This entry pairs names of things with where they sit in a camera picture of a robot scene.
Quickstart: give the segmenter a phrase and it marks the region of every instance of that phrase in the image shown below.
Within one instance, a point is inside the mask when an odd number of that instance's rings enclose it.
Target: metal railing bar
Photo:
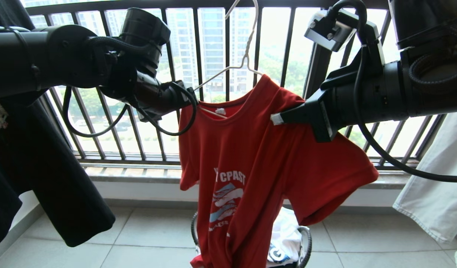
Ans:
[[[319,44],[314,43],[312,51],[313,53],[311,55],[308,74],[306,76],[305,87],[303,90],[304,99],[313,95],[313,93],[315,93],[315,91],[319,89],[319,86],[325,81],[329,61],[331,60],[331,51]]]
[[[382,24],[382,29],[380,30],[380,43],[383,45],[384,41],[386,40],[387,36],[387,31],[389,30],[389,25],[390,25],[390,12],[387,10],[386,17],[384,19],[384,23]]]
[[[376,123],[373,124],[373,128],[371,129],[371,135],[372,135],[373,137],[376,135],[376,132],[377,132],[377,129],[379,128],[379,125],[380,125],[379,122],[376,122]],[[368,152],[369,146],[370,146],[370,144],[366,141],[366,142],[364,143],[364,147],[363,147],[363,150],[364,150],[365,153]]]
[[[159,148],[161,149],[162,161],[166,161],[166,153],[164,153],[164,144],[162,143],[162,135],[159,130],[156,129],[157,141],[159,142]]]
[[[225,20],[225,66],[230,66],[230,17]],[[225,72],[225,101],[230,100],[230,70]]]
[[[409,146],[409,149],[407,150],[404,158],[402,158],[402,163],[407,163],[407,160],[409,160],[412,152],[414,151],[415,149],[415,146],[417,146],[417,143],[419,143],[421,137],[422,137],[422,134],[424,134],[424,131],[426,130],[427,128],[427,125],[429,124],[430,120],[432,119],[432,115],[429,115],[428,117],[426,117],[424,119],[424,122],[422,122],[422,125],[421,127],[419,128],[419,131],[417,131],[417,134],[416,136],[414,137],[414,140],[412,141],[412,143],[410,144]]]
[[[81,114],[83,115],[83,119],[86,122],[86,126],[89,129],[90,133],[95,133],[95,128],[93,127],[93,124],[91,123],[91,119],[89,118],[88,111],[86,110],[86,107],[84,106],[83,99],[81,98],[81,95],[79,93],[79,90],[76,87],[71,87],[73,91],[73,95],[75,95],[75,99],[77,101],[78,107],[80,108]],[[105,153],[103,151],[103,147],[101,147],[101,143],[99,142],[98,137],[94,137],[93,141],[96,145],[96,149],[99,152],[99,155],[101,156],[101,159],[105,159]]]
[[[192,13],[194,14],[194,34],[196,41],[196,57],[197,57],[197,73],[198,73],[198,82],[199,85],[202,84],[202,60],[200,56],[200,33],[198,28],[198,9],[193,8]],[[200,101],[204,101],[204,88],[199,88],[199,97]]]
[[[263,14],[263,6],[259,5],[259,17],[257,20],[257,34],[255,36],[255,58],[254,58],[254,70],[258,70],[259,59],[260,59],[260,36],[261,36],[261,17]],[[258,76],[256,73],[253,74],[253,86],[258,82]]]
[[[105,29],[106,36],[111,36],[111,32],[109,32],[109,27],[108,27],[108,19],[106,17],[106,11],[100,10],[99,15],[101,16],[101,21],[103,22],[103,28]]]
[[[177,116],[177,124],[179,124],[180,123],[180,110],[179,109],[176,110],[176,116]]]
[[[415,154],[415,158],[420,160],[424,156],[427,149],[430,147],[431,143],[435,139],[438,129],[440,129],[446,116],[447,116],[446,114],[439,114],[435,118],[434,123],[432,124],[432,127],[429,129],[429,132],[427,132],[425,139],[422,141],[421,145],[419,146],[419,149],[417,150],[417,153]]]
[[[337,0],[259,0],[260,7],[324,7],[334,5]],[[29,15],[55,14],[66,12],[85,12],[94,10],[120,10],[129,7],[142,9],[150,8],[195,8],[200,7],[227,7],[231,6],[233,0],[125,0],[125,1],[95,1],[82,3],[69,3],[59,5],[48,5],[39,7],[28,7],[26,10]],[[370,9],[389,9],[389,3],[385,0],[364,0],[367,8]],[[253,7],[251,0],[242,0],[237,7]]]
[[[133,107],[128,107],[128,114],[130,116],[131,125],[133,127],[134,136],[136,138],[136,143],[138,144],[138,148],[139,148],[139,151],[140,151],[141,159],[142,159],[142,161],[145,161],[146,160],[146,155],[145,155],[144,149],[142,147],[141,136],[139,134],[138,125],[136,124],[136,119],[135,119],[134,114],[133,114]]]
[[[290,59],[290,47],[291,47],[291,37],[293,36],[293,25],[295,24],[295,12],[296,8],[292,7],[290,11],[290,22],[288,23],[288,33],[287,33],[287,42],[285,45],[285,56],[283,58],[283,68],[281,69],[281,81],[280,86],[285,86],[285,80],[287,77],[288,70],[288,60]]]
[[[344,136],[349,139],[349,136],[351,136],[351,131],[352,131],[352,125],[349,125],[346,127],[346,131],[344,132]]]
[[[77,15],[77,12],[72,12],[71,13],[71,17],[73,19],[73,23],[74,24],[80,25],[80,21],[79,21],[79,17]]]
[[[53,23],[53,20],[52,20],[52,18],[50,17],[50,15],[44,14],[43,17],[45,17],[45,21],[47,22],[47,26],[53,26],[53,25],[55,25],[55,24]]]
[[[109,111],[109,107],[106,103],[105,96],[103,95],[103,93],[101,93],[101,90],[96,89],[96,91],[98,92],[99,101],[101,102],[101,106],[103,107],[103,112],[105,113],[106,120],[108,121],[108,124],[111,125],[113,123],[113,117],[111,116],[111,112]],[[119,138],[118,132],[116,131],[116,127],[113,127],[111,129],[111,132],[113,133],[113,138],[116,142],[116,147],[118,148],[121,159],[125,159],[126,156],[124,154],[123,146],[121,145],[121,140]]]
[[[63,116],[63,105],[60,102],[60,98],[58,98],[57,91],[53,87],[50,88],[49,90],[50,90],[50,94],[51,94],[51,96],[53,98],[53,101],[55,102],[55,105],[58,108],[58,112],[60,112],[60,115]],[[71,131],[68,131],[68,132],[70,132],[71,139],[75,143],[75,146],[77,147],[77,151],[78,151],[80,157],[85,159],[86,158],[86,153],[84,152],[83,147],[81,146],[81,143],[79,142],[79,139]]]
[[[167,24],[167,9],[161,10],[162,21]],[[167,59],[169,60],[169,70],[172,81],[176,81],[176,74],[174,73],[174,59],[172,58],[172,48],[170,41],[166,44]]]
[[[397,124],[397,127],[396,127],[396,129],[395,129],[395,131],[394,131],[394,134],[392,135],[392,137],[391,137],[391,139],[390,139],[390,141],[389,141],[389,143],[387,144],[387,147],[386,147],[386,149],[385,149],[387,153],[390,153],[390,151],[391,151],[392,148],[394,147],[394,144],[396,143],[397,138],[399,137],[399,134],[400,134],[400,132],[402,131],[402,128],[404,127],[404,124],[405,124],[405,123],[406,123],[406,121],[404,120],[404,121],[400,121],[400,122]],[[385,160],[384,158],[381,157],[380,160],[379,160],[379,165],[380,165],[380,166],[383,166],[385,162],[386,162],[386,160]]]

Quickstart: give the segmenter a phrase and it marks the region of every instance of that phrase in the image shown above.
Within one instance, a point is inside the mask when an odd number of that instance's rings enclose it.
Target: t-shirt sleeve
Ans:
[[[322,221],[357,188],[378,178],[364,151],[341,134],[330,143],[317,143],[310,127],[294,143],[288,158],[284,196],[290,200],[298,223]]]
[[[183,129],[188,121],[189,116],[186,110],[182,109],[180,114],[179,130]],[[188,190],[198,182],[198,172],[194,169],[191,158],[196,154],[194,146],[195,142],[191,142],[189,133],[184,133],[179,136],[179,159],[182,167],[182,176],[180,178],[180,189],[183,191]]]

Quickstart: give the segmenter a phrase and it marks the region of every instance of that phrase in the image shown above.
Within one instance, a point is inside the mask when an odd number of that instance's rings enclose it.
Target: white wall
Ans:
[[[179,184],[94,182],[103,198],[116,200],[152,200],[197,202],[198,185],[187,191]],[[400,190],[358,189],[342,205],[349,207],[392,207]]]
[[[22,206],[12,221],[10,229],[16,226],[28,213],[30,213],[40,202],[38,202],[33,191],[24,192],[19,196]]]

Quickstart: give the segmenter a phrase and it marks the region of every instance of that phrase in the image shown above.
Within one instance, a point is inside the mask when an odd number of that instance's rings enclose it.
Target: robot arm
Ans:
[[[342,7],[353,6],[359,17]],[[361,50],[353,62],[330,73],[303,105],[272,115],[274,124],[309,123],[317,142],[358,124],[370,145],[394,166],[413,175],[457,182],[457,176],[434,175],[408,167],[385,152],[367,122],[405,120],[457,112],[457,0],[391,0],[401,60],[384,63],[376,25],[366,22],[361,0],[340,0],[319,12],[305,36],[338,51],[355,29]]]
[[[136,108],[141,121],[156,126],[162,115],[196,105],[193,91],[182,81],[156,79],[169,36],[164,22],[137,8],[128,10],[117,38],[97,37],[79,25],[33,31],[0,27],[0,98],[66,85],[65,108],[71,87],[99,87],[106,96]]]

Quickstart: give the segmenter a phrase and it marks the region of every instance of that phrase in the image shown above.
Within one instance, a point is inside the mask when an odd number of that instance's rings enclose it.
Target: cable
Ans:
[[[434,181],[441,181],[441,182],[455,182],[457,183],[457,176],[451,175],[438,175],[433,173],[424,172],[421,170],[417,170],[415,168],[411,168],[403,164],[402,162],[398,161],[397,159],[390,156],[388,152],[386,152],[374,139],[373,135],[370,133],[369,129],[366,127],[366,123],[361,115],[361,106],[359,104],[359,99],[361,97],[361,81],[362,75],[364,73],[364,69],[366,67],[366,61],[368,59],[368,48],[366,46],[361,47],[361,64],[359,65],[358,75],[356,76],[356,82],[354,83],[354,113],[356,114],[356,119],[358,120],[359,129],[361,129],[362,134],[369,142],[369,144],[382,156],[386,159],[389,163],[393,166],[400,168],[402,171],[410,173],[414,176],[426,178],[429,180]]]
[[[164,134],[167,134],[169,136],[179,136],[179,135],[182,135],[184,133],[186,133],[190,128],[191,126],[194,124],[194,121],[196,120],[196,112],[197,112],[197,100],[194,98],[194,96],[192,96],[189,92],[187,92],[186,90],[182,89],[182,88],[179,88],[179,87],[174,87],[174,88],[177,88],[177,90],[179,90],[181,93],[183,93],[184,95],[186,95],[186,97],[189,99],[189,101],[191,102],[191,105],[192,105],[192,116],[191,116],[191,119],[189,120],[189,123],[187,124],[187,126],[179,131],[179,132],[169,132],[165,129],[163,129],[162,127],[160,127],[156,121],[154,121],[154,119],[151,118],[151,116],[149,116],[149,114],[147,114],[147,112],[145,112],[143,109],[141,108],[138,108],[136,107],[136,110],[138,110],[138,112],[140,112],[144,117],[147,118],[147,120],[157,129],[159,130],[160,132],[164,133]]]
[[[364,135],[366,140],[369,142],[369,144],[379,153],[379,155],[381,157],[383,157],[385,160],[387,160],[389,163],[391,163],[393,166],[399,168],[400,170],[410,173],[414,176],[426,178],[429,180],[457,183],[457,176],[438,175],[438,174],[424,172],[421,170],[417,170],[415,168],[411,168],[410,166],[407,166],[407,165],[403,164],[402,162],[398,161],[397,159],[393,158],[387,151],[385,151],[377,143],[376,139],[373,137],[373,135],[371,134],[369,129],[366,127],[366,123],[361,115],[361,105],[359,103],[359,100],[361,98],[362,76],[364,74],[364,69],[366,68],[366,63],[368,60],[368,46],[366,45],[367,40],[362,40],[362,38],[365,36],[364,31],[365,31],[365,25],[366,25],[366,20],[364,20],[364,15],[367,12],[366,12],[366,7],[365,7],[364,3],[361,0],[341,0],[329,9],[329,12],[328,12],[329,16],[333,16],[332,14],[337,14],[339,12],[339,10],[341,10],[341,8],[346,7],[346,6],[355,7],[356,11],[359,14],[358,37],[362,44],[362,46],[361,46],[361,63],[359,65],[358,74],[356,75],[356,81],[354,83],[353,105],[354,105],[354,114],[356,115],[356,120],[358,121],[358,126],[359,126],[359,129],[361,129],[362,134]]]
[[[145,46],[133,46],[116,38],[96,36],[89,39],[86,44],[88,46],[107,45],[137,55],[146,55],[149,49],[156,48],[162,54],[161,48],[154,44],[154,41],[149,41]]]
[[[354,7],[356,12],[358,13],[359,17],[359,24],[358,24],[358,37],[361,44],[367,44],[366,36],[364,35],[364,27],[368,21],[368,12],[366,9],[366,5],[361,0],[340,0],[334,4],[334,6],[330,7],[327,10],[326,17],[336,21],[336,17],[338,16],[339,11],[344,7]]]
[[[69,117],[68,117],[68,111],[69,111],[69,107],[70,107],[70,99],[71,99],[71,86],[67,86],[67,90],[65,90],[65,97],[63,97],[63,108],[62,108],[62,110],[63,110],[62,111],[63,122],[65,122],[65,125],[67,126],[67,128],[71,132],[73,132],[74,134],[76,134],[78,136],[82,136],[82,137],[85,137],[85,138],[98,137],[98,136],[101,136],[104,133],[110,131],[121,120],[121,118],[123,117],[124,113],[126,112],[126,110],[128,110],[128,107],[129,107],[129,105],[124,105],[123,110],[121,111],[121,113],[118,115],[116,120],[111,125],[109,125],[109,127],[107,129],[105,129],[105,130],[103,130],[101,132],[98,132],[98,133],[86,134],[86,133],[82,133],[82,132],[79,132],[78,130],[76,130],[70,123],[70,120],[69,120]]]

